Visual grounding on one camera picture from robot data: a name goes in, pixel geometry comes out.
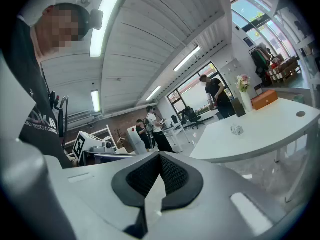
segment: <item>white t-shirt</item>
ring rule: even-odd
[[[147,116],[146,116],[146,119],[149,121],[149,123],[151,125],[153,125],[153,131],[155,133],[158,133],[158,132],[161,132],[161,128],[159,126],[155,126],[155,122],[157,121],[157,118],[156,116],[153,114],[153,113],[149,113]]]

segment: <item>ceiling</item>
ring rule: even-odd
[[[76,0],[31,0],[22,15],[33,25],[53,2]],[[86,9],[98,9],[100,2],[92,0]],[[91,30],[42,63],[50,89],[69,95],[70,115],[93,110],[92,90],[101,94],[103,114],[145,104],[157,86],[154,98],[232,36],[230,0],[120,0],[110,22],[101,57],[89,56]],[[196,46],[195,56],[173,71]]]

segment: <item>brick wall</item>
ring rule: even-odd
[[[160,116],[162,115],[157,107],[156,108],[156,114]],[[111,131],[111,134],[113,136],[114,141],[117,143],[119,140],[117,129],[121,135],[122,138],[126,139],[123,141],[123,146],[127,150],[128,153],[131,153],[134,151],[132,148],[128,138],[127,138],[127,129],[135,126],[137,124],[138,119],[145,119],[147,117],[147,110],[145,108],[136,110],[130,113],[118,115],[115,117],[107,118],[104,120],[97,121],[95,123],[90,123],[93,127],[90,127],[89,125],[83,126],[81,128],[77,128],[74,130],[68,130],[66,142],[73,141],[77,138],[79,131],[91,134],[97,131],[100,131],[104,128],[106,128],[108,125]]]

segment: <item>person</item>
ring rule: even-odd
[[[89,23],[89,12],[79,5],[51,5],[32,27],[19,15],[10,43],[2,48],[12,74],[36,102],[21,130],[20,140],[35,146],[43,155],[58,158],[64,169],[73,165],[61,147],[41,62],[59,48],[69,47],[71,41],[82,39],[89,31]]]
[[[149,138],[147,135],[146,128],[141,127],[143,124],[144,124],[143,121],[141,119],[138,119],[136,121],[135,130],[139,134],[141,140],[144,142],[146,151],[149,152],[149,149],[151,149],[151,145],[150,145],[150,141],[149,141]]]
[[[231,117],[236,114],[234,107],[232,106],[228,95],[224,92],[224,85],[218,78],[213,78],[212,80],[203,74],[200,77],[200,82],[205,86],[205,92],[210,103],[210,109],[214,109],[214,103],[217,105],[217,109],[224,119]]]
[[[146,108],[147,116],[146,119],[153,126],[153,137],[155,142],[158,144],[158,148],[160,151],[176,153],[173,151],[167,137],[162,131],[163,123],[158,122],[156,116],[154,115],[154,110],[152,106],[148,106]]]

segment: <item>white table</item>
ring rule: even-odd
[[[178,145],[178,150],[177,150],[178,152],[184,151],[183,148],[182,148],[182,146],[180,145],[180,142],[179,142],[178,138],[177,138],[177,135],[178,135],[179,133],[183,132],[184,135],[185,135],[185,137],[186,137],[186,139],[187,139],[187,141],[190,143],[190,140],[189,140],[189,138],[188,138],[188,136],[187,136],[187,134],[186,134],[186,132],[185,132],[184,126],[181,125],[181,123],[182,123],[182,122],[175,123],[175,124],[173,125],[173,127],[170,127],[170,128],[167,128],[167,129],[164,129],[164,130],[163,130],[163,133],[165,133],[165,136],[166,136],[166,137],[172,137],[172,140],[173,140],[174,145]]]
[[[305,116],[298,117],[297,113],[305,112]],[[212,163],[229,163],[255,158],[266,153],[280,150],[303,135],[308,133],[307,159],[286,196],[286,201],[292,199],[298,185],[307,171],[310,157],[317,156],[319,140],[315,139],[318,132],[320,111],[313,107],[279,98],[275,102],[242,117],[236,115],[206,126],[203,135],[190,157]],[[244,133],[235,135],[230,126],[235,123],[241,125]],[[277,152],[275,161],[279,161]]]

